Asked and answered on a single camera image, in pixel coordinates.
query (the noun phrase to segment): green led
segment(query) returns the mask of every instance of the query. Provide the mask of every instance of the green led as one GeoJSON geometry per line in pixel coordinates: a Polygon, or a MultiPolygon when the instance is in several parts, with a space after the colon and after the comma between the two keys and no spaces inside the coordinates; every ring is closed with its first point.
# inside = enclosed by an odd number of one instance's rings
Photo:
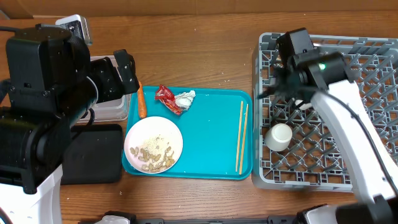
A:
{"type": "Polygon", "coordinates": [[[319,63],[318,65],[319,65],[320,70],[324,70],[326,68],[325,64],[319,63]]]}

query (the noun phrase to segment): blue tray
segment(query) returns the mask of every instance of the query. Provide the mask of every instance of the blue tray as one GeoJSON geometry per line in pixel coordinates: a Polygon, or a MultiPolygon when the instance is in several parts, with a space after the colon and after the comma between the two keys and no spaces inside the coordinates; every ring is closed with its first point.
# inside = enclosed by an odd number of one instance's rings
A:
{"type": "MultiPolygon", "coordinates": [[[[188,111],[181,116],[173,114],[159,100],[155,101],[157,86],[144,86],[148,116],[161,116],[174,122],[183,138],[180,159],[168,171],[160,174],[144,174],[135,170],[123,154],[124,169],[134,175],[159,177],[183,177],[201,179],[243,180],[252,170],[252,100],[240,90],[170,87],[175,94],[195,90],[196,97],[188,111]],[[249,104],[248,124],[242,175],[235,172],[236,144],[238,143],[239,113],[243,101],[241,141],[243,139],[244,114],[249,104]]],[[[137,95],[131,96],[127,132],[140,119],[137,113],[137,95]]]]}

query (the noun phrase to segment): white bowl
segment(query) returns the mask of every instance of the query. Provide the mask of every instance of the white bowl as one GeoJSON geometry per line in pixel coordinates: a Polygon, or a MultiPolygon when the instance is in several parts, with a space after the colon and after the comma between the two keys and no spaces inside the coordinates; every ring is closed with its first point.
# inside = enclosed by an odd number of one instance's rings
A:
{"type": "Polygon", "coordinates": [[[132,165],[136,170],[146,174],[159,174],[174,166],[173,164],[166,170],[162,170],[160,172],[142,170],[142,165],[146,163],[140,161],[138,157],[134,157],[134,154],[130,152],[130,148],[135,149],[136,147],[140,147],[146,139],[150,139],[158,135],[168,139],[169,146],[171,146],[172,151],[174,151],[174,164],[177,163],[182,153],[182,135],[179,128],[169,119],[153,116],[142,119],[133,125],[127,133],[124,141],[124,154],[126,155],[127,161],[129,161],[130,165],[132,165]]]}

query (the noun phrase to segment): dish rack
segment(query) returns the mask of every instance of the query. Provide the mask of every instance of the dish rack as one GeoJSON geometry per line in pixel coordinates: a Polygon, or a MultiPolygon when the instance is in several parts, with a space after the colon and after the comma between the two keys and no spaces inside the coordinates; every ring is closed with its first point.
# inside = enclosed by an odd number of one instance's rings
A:
{"type": "MultiPolygon", "coordinates": [[[[254,91],[254,164],[252,181],[263,189],[313,189],[350,192],[351,181],[333,136],[314,110],[294,110],[293,100],[277,96],[256,99],[270,84],[274,67],[282,67],[276,39],[264,33],[252,55],[254,91]],[[265,133],[277,124],[292,128],[293,138],[282,152],[271,151],[265,133]]],[[[398,162],[398,40],[310,35],[323,54],[341,52],[361,74],[360,95],[374,127],[391,157],[398,162]]]]}

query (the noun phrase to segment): orange carrot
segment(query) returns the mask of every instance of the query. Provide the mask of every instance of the orange carrot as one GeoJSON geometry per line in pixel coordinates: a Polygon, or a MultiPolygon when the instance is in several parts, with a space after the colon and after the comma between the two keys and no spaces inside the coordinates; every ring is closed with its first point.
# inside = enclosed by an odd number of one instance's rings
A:
{"type": "Polygon", "coordinates": [[[141,119],[147,117],[147,106],[145,105],[144,91],[142,90],[141,82],[139,83],[139,89],[137,91],[137,99],[138,99],[138,115],[141,119]]]}

